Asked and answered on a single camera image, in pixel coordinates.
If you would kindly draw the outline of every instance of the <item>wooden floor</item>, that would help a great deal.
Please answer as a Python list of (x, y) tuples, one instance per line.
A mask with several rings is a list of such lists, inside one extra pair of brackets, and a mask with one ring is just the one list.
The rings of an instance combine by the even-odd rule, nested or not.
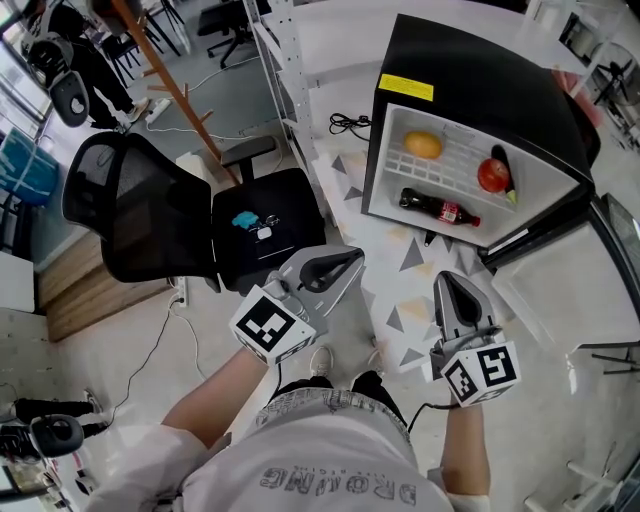
[(100, 238), (88, 233), (38, 276), (38, 304), (50, 341), (58, 342), (169, 288), (166, 280), (116, 281), (102, 262)]

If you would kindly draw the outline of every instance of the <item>cola bottle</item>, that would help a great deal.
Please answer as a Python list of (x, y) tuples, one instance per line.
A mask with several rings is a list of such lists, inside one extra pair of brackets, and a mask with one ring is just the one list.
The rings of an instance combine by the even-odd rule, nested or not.
[(402, 189), (399, 205), (402, 208), (419, 210), (448, 224), (471, 224), (473, 227), (480, 225), (480, 217), (471, 215), (459, 204), (428, 196), (409, 187)]

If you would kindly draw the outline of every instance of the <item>mini fridge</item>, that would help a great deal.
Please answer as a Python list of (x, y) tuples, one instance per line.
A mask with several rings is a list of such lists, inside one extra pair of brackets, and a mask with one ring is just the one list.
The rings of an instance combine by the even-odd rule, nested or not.
[[(566, 352), (640, 340), (637, 268), (610, 218), (616, 207), (595, 195), (571, 101), (550, 70), (474, 35), (399, 15), (374, 99), (362, 202), (365, 214), (475, 246), (535, 338)], [(411, 131), (435, 135), (440, 156), (408, 151)], [(496, 145), (507, 155), (515, 203), (478, 182)], [(481, 223), (404, 209), (406, 187), (457, 203)]]

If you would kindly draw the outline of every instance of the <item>power strip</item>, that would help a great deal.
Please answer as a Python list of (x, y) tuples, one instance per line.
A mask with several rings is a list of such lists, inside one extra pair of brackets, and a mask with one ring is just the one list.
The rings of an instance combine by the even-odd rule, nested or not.
[(181, 308), (186, 308), (189, 305), (189, 293), (187, 292), (187, 278), (178, 277), (176, 279), (178, 288), (178, 304)]

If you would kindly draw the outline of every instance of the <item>blue object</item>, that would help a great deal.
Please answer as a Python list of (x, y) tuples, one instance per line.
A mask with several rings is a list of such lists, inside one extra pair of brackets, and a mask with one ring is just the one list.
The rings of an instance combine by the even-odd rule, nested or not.
[(235, 218), (231, 221), (231, 224), (234, 226), (239, 226), (242, 229), (249, 229), (256, 222), (258, 222), (259, 217), (253, 212), (242, 212), (235, 216)]
[(58, 162), (20, 130), (0, 146), (0, 188), (33, 206), (47, 204), (58, 183)]

